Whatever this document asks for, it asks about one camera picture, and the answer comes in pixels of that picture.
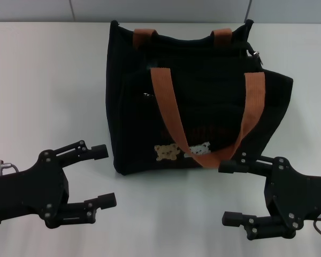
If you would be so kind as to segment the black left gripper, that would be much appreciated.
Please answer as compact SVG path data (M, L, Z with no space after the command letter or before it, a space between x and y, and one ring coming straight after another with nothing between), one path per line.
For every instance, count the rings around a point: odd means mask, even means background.
M88 148L84 140L42 152L29 169L0 176L0 224L4 220L37 214L47 228L93 224L97 209L117 205L114 193L78 203L67 203L68 181L63 168L86 160L109 157L105 144Z

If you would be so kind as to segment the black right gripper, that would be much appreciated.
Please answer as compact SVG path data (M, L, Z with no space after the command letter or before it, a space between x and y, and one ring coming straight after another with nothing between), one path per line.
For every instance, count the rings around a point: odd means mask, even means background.
M250 173L266 177L264 195L272 216L257 217L226 211L224 226L243 226L248 240L283 237L292 239L305 220L321 221L321 177L297 172L284 157L270 158L243 152L222 161L220 173Z

